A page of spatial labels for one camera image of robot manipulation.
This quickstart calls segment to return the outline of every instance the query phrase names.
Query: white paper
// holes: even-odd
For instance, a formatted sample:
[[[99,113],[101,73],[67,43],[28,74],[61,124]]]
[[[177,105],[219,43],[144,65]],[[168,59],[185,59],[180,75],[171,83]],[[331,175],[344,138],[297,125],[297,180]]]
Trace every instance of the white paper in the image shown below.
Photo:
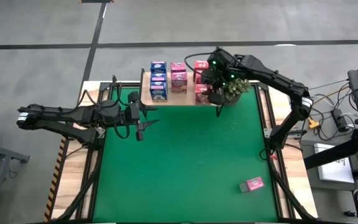
[[[319,153],[334,146],[327,144],[314,144],[314,152]],[[318,167],[320,180],[354,183],[349,158],[340,159]]]

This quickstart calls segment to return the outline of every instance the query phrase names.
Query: green plant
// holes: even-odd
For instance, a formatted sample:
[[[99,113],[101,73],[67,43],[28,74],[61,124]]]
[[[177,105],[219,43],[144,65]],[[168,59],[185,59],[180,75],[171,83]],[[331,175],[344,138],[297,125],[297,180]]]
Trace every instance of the green plant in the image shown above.
[[[224,97],[231,100],[237,95],[241,95],[248,90],[250,83],[248,80],[237,78],[223,85]]]

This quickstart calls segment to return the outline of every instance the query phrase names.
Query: yellow black hazard stripe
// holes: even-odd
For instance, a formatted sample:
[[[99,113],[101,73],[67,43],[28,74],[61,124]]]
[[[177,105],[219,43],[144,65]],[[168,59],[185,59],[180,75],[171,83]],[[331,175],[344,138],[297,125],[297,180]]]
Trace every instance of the yellow black hazard stripe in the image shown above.
[[[44,213],[44,222],[50,221],[52,217],[53,206],[55,205],[57,189],[59,188],[60,178],[62,177],[63,165],[67,153],[69,139],[62,137],[59,145],[59,152],[56,158],[55,169],[53,171],[52,184],[50,185],[47,209]]]

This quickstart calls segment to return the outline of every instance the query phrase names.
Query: pink box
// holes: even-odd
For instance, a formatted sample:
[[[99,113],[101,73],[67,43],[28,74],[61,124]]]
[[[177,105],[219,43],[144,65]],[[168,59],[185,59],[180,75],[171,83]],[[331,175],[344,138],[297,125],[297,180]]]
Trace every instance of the pink box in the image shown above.
[[[196,60],[194,69],[195,70],[204,70],[204,69],[208,69],[208,66],[209,65],[208,65],[207,61]]]
[[[185,72],[185,71],[186,71],[185,63],[183,62],[171,63],[171,72]]]
[[[197,70],[197,72],[198,73],[196,73],[196,84],[202,84],[202,82],[201,82],[201,74],[199,74],[199,73],[202,72],[202,70]]]
[[[187,72],[171,73],[172,93],[187,92]]]
[[[204,95],[203,92],[208,90],[208,86],[204,84],[196,84],[196,104],[208,105],[208,95]]]
[[[247,182],[248,189],[250,191],[251,190],[256,190],[256,189],[261,188],[261,187],[264,186],[264,182],[262,181],[261,177],[256,177],[256,178],[247,180],[246,182]]]

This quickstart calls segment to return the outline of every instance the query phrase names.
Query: juice box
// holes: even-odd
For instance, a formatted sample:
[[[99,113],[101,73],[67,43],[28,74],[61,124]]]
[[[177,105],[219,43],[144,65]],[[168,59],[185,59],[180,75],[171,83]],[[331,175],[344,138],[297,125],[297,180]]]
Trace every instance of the juice box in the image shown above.
[[[208,66],[209,65],[208,65],[207,61],[196,60],[194,69],[195,70],[204,70],[204,69],[208,69]]]
[[[195,72],[195,75],[196,75],[196,84],[202,84],[201,82],[201,72],[203,72],[202,70],[196,70],[197,73]]]
[[[185,71],[186,71],[185,63],[183,62],[171,63],[171,72],[185,72]]]
[[[152,73],[166,73],[167,63],[166,62],[151,62],[150,71]]]
[[[152,82],[166,82],[167,74],[166,73],[152,73],[150,77]]]
[[[196,84],[196,104],[208,105],[208,95],[204,95],[203,92],[208,90],[208,86],[204,84]]]
[[[150,94],[153,102],[167,102],[167,83],[150,82]]]
[[[171,73],[172,93],[187,92],[187,72]]]

